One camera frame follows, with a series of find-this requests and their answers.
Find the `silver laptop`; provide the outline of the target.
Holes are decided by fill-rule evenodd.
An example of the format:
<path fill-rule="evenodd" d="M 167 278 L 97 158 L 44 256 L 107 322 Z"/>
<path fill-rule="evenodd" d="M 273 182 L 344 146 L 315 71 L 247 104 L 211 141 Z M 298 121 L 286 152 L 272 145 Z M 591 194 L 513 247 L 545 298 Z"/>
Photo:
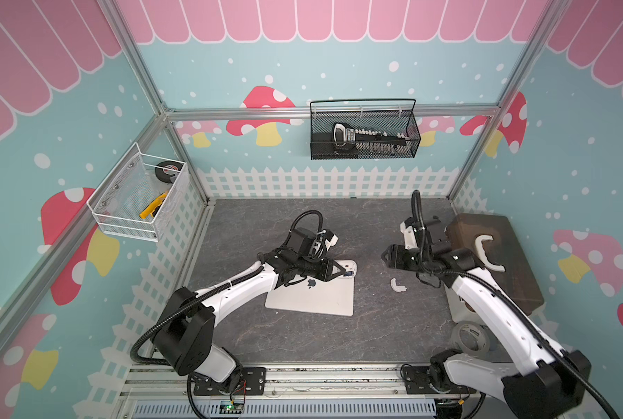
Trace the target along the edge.
<path fill-rule="evenodd" d="M 306 279 L 268 293 L 267 309 L 351 317 L 354 313 L 354 278 L 323 282 Z"/>

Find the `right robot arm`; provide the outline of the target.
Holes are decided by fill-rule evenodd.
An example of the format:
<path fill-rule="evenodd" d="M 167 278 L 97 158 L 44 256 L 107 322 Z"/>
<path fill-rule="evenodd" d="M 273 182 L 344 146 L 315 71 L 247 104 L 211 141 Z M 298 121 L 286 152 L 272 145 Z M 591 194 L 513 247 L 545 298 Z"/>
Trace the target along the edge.
<path fill-rule="evenodd" d="M 421 284 L 436 279 L 469 303 L 510 356 L 494 363 L 447 349 L 431 357 L 428 387 L 449 394 L 454 387 L 474 389 L 482 400 L 492 397 L 517 418 L 557 418 L 591 396 L 610 418 L 618 416 L 589 381 L 592 365 L 579 350 L 570 352 L 547 335 L 506 294 L 486 263 L 472 250 L 456 248 L 436 216 L 423 215 L 421 193 L 411 195 L 412 215 L 401 226 L 404 244 L 381 255 L 395 270 L 412 272 Z"/>

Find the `white wireless mouse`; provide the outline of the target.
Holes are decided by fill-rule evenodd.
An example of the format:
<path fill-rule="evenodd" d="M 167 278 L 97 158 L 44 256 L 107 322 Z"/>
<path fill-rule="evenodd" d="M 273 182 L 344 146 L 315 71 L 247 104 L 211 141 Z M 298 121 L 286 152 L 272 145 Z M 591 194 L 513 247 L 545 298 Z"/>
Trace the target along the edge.
<path fill-rule="evenodd" d="M 347 272 L 347 276 L 342 278 L 342 279 L 347 279 L 347 278 L 354 278 L 357 270 L 358 270 L 358 265 L 355 261 L 353 260 L 337 260 L 337 261 L 342 261 L 345 265 L 346 265 L 346 270 L 344 271 L 334 271 L 334 273 L 338 273 L 338 272 Z"/>

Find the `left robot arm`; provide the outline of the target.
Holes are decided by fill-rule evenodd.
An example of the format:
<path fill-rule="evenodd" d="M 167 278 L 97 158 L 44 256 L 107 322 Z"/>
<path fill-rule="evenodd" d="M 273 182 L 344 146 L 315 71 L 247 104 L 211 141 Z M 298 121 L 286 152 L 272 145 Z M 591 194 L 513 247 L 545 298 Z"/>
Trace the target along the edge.
<path fill-rule="evenodd" d="M 210 380 L 222 386 L 223 392 L 237 389 L 243 381 L 243 366 L 229 351 L 215 345 L 216 326 L 263 294 L 309 281 L 329 284 L 356 275 L 354 261 L 328 257 L 338 238 L 322 222 L 316 230 L 300 227 L 307 216 L 321 215 L 314 209 L 303 212 L 291 224 L 285 241 L 259 254 L 245 271 L 202 290 L 177 289 L 156 324 L 132 345 L 131 360 L 169 366 L 190 381 Z"/>

